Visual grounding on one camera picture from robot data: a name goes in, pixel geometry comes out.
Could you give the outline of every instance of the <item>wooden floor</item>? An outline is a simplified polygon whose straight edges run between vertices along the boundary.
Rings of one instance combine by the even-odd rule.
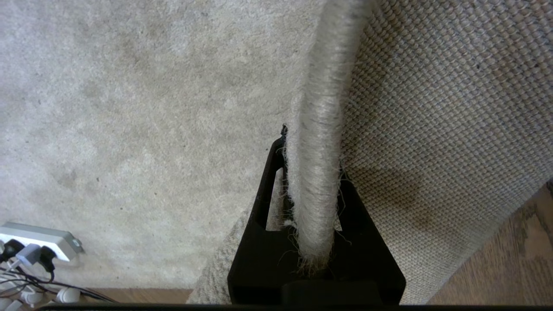
[[[514,213],[430,304],[553,305],[553,183]],[[120,302],[185,303],[187,289],[97,289]]]

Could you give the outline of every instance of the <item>white power strip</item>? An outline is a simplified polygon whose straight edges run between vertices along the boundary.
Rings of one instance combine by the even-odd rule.
[[[7,222],[0,226],[0,241],[16,240],[27,246],[46,246],[56,253],[59,260],[70,261],[82,252],[81,242],[68,231],[47,229],[36,226]]]

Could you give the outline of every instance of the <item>beige carpet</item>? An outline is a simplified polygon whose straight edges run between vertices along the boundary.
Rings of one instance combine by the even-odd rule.
[[[88,287],[191,288],[298,94],[319,1],[0,1],[0,222]]]

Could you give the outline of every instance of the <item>electrical outlet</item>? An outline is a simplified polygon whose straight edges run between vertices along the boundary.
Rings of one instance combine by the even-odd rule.
[[[46,246],[56,253],[59,260],[63,261],[70,261],[83,251],[81,241],[68,231],[7,222],[0,227],[0,240],[6,243],[12,239],[24,246],[29,244]]]

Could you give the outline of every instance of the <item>power strip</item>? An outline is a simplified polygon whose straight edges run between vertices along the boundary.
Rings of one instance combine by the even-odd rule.
[[[68,231],[60,231],[36,226],[7,222],[0,226],[0,241],[17,240],[27,246],[37,244],[46,246],[56,253],[59,260],[70,261],[82,252],[81,241]]]

